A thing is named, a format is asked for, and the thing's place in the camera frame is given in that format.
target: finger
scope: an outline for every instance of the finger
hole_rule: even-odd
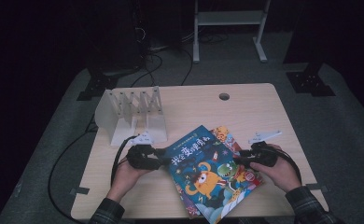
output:
[[[275,149],[282,150],[282,148],[281,148],[280,146],[275,145],[275,144],[267,144],[267,146],[269,146],[269,147],[273,147],[273,148],[275,148]]]
[[[121,160],[119,161],[119,163],[125,162],[126,160],[127,160],[127,157],[123,157],[123,159],[121,159]]]
[[[152,172],[153,170],[137,170],[139,176]]]
[[[257,162],[251,162],[251,163],[249,163],[249,165],[251,166],[252,169],[263,172],[266,175],[270,172],[270,169],[271,169],[270,167],[262,165]]]

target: plaid sleeve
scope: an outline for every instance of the plaid sleeve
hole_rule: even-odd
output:
[[[286,194],[287,200],[300,223],[343,223],[326,212],[307,187],[299,187]]]
[[[104,198],[92,215],[90,224],[116,224],[123,216],[124,208],[117,202]]]

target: book cover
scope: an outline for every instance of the book cover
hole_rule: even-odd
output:
[[[189,216],[203,215],[210,223],[218,223],[260,184],[257,174],[233,162],[232,152],[241,148],[227,134],[223,137],[224,131],[223,126],[211,132],[200,126],[165,154],[172,158],[169,172]]]

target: person's right hand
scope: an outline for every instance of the person's right hand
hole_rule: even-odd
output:
[[[276,145],[269,144],[269,146],[281,149]],[[268,176],[274,184],[284,192],[289,192],[301,186],[301,182],[299,181],[292,165],[281,157],[278,157],[274,167],[268,167],[256,162],[251,162],[250,166],[257,171],[266,174],[266,176]]]
[[[115,179],[113,180],[112,187],[107,193],[106,198],[120,203],[124,195],[135,186],[139,177],[149,172],[152,172],[152,170],[134,169],[127,161],[127,158],[124,157],[119,162],[118,170],[115,173]]]

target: table hole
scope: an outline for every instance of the table hole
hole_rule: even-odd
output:
[[[224,93],[224,92],[219,95],[219,99],[221,99],[222,101],[227,101],[230,98],[231,97],[227,93]]]

